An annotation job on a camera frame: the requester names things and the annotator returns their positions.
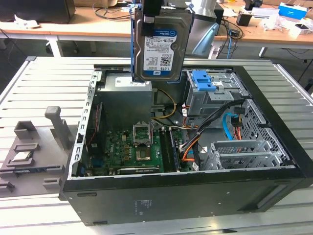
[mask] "hard drive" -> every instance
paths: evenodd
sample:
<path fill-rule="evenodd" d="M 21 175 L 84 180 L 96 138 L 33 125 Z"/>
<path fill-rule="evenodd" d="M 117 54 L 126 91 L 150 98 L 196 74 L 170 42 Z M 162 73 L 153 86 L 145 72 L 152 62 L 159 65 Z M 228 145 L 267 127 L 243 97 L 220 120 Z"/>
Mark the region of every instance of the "hard drive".
<path fill-rule="evenodd" d="M 136 9 L 134 80 L 179 80 L 193 14 L 189 10 L 161 9 L 155 17 L 152 37 L 141 35 L 142 19 L 142 11 Z"/>

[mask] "blue box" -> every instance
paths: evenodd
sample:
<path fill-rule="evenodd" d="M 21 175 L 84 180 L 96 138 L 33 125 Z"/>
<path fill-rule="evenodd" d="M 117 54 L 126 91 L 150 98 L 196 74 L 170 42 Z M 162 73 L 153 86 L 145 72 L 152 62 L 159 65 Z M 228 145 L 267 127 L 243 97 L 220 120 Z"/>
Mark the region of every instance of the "blue box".
<path fill-rule="evenodd" d="M 296 6 L 293 4 L 286 4 L 286 3 L 280 3 L 279 7 L 279 15 L 280 16 L 287 16 L 295 19 L 302 19 L 305 17 L 307 13 L 307 8 L 303 6 Z"/>

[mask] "floor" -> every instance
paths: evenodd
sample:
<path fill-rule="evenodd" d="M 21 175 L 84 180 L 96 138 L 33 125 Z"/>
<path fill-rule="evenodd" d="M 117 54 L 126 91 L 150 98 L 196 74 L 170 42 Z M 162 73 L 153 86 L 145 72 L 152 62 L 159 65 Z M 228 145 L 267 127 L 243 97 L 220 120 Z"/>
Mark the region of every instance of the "floor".
<path fill-rule="evenodd" d="M 25 57 L 19 52 L 16 47 L 12 47 L 12 42 L 8 39 L 5 40 L 7 44 L 6 50 L 0 50 L 0 92 L 6 87 L 10 79 L 14 76 L 17 69 L 21 66 Z M 96 56 L 96 57 L 129 57 L 130 56 L 130 43 L 103 43 L 96 42 L 97 52 L 92 53 L 90 50 L 89 42 L 77 42 L 79 46 L 79 53 L 74 53 L 74 45 L 70 41 L 62 42 L 62 49 L 64 56 Z M 16 44 L 27 56 L 52 56 L 45 50 L 46 41 L 42 40 L 17 40 Z M 260 47 L 238 47 L 233 55 L 232 59 L 260 59 L 258 57 Z M 313 59 L 313 50 L 306 53 L 306 50 L 295 49 L 294 51 L 300 53 L 294 53 L 295 56 L 308 59 L 307 63 Z M 226 54 L 220 54 L 219 58 L 226 58 Z M 303 60 L 297 59 L 292 56 L 287 50 L 275 48 L 268 49 L 263 59 L 269 59 L 273 63 L 281 64 L 290 75 L 295 79 L 298 79 L 307 64 L 303 63 Z M 302 77 L 300 84 L 305 86 L 313 74 L 313 64 L 306 71 Z"/>

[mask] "open computer chassis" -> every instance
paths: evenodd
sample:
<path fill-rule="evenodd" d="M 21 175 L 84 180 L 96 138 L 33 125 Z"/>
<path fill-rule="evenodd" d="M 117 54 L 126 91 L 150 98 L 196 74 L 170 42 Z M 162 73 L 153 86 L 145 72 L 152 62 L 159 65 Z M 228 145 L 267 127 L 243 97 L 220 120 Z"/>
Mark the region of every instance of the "open computer chassis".
<path fill-rule="evenodd" d="M 201 143 L 209 147 L 205 158 L 212 159 L 213 152 L 220 156 L 223 153 L 238 154 L 242 149 L 247 150 L 246 142 L 257 140 L 268 143 L 271 151 L 279 155 L 273 158 L 276 161 L 271 160 L 269 164 L 254 162 L 251 167 L 252 161 L 244 163 L 237 159 L 231 162 L 226 158 L 224 162 L 211 164 L 210 169 L 206 168 L 209 170 L 189 168 L 190 171 L 121 175 L 108 171 L 103 176 L 86 173 L 90 151 L 86 147 L 86 135 L 90 138 L 90 119 L 92 122 L 95 119 L 93 102 L 97 100 L 97 89 L 104 85 L 110 69 L 129 71 L 128 66 L 95 68 L 63 188 L 64 196 L 86 226 L 264 212 L 290 192 L 312 184 L 313 163 L 310 157 L 244 67 L 238 66 L 185 67 L 179 83 L 152 82 L 152 87 L 169 92 L 175 90 L 178 92 L 174 94 L 176 99 L 181 97 L 184 102 L 188 91 L 194 88 L 186 71 L 212 70 L 231 74 L 240 96 L 247 98 L 244 125 L 248 122 L 251 127 L 243 131 L 242 141 L 217 139 L 216 142 L 214 137 L 206 135 L 206 139 L 204 136 Z M 253 152 L 256 147 L 250 146 L 249 149 Z"/>

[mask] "motherboard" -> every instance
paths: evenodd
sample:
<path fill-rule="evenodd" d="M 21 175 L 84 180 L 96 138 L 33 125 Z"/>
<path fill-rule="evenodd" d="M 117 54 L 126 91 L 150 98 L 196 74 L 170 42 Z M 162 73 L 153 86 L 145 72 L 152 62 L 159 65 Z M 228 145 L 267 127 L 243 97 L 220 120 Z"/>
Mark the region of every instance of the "motherboard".
<path fill-rule="evenodd" d="M 137 130 L 135 139 L 146 140 L 148 133 Z M 90 176 L 122 175 L 138 173 L 163 173 L 168 171 L 187 171 L 181 161 L 178 148 L 182 144 L 180 130 L 151 130 L 151 144 L 135 144 L 133 130 L 107 131 L 103 154 L 90 157 L 86 173 Z"/>

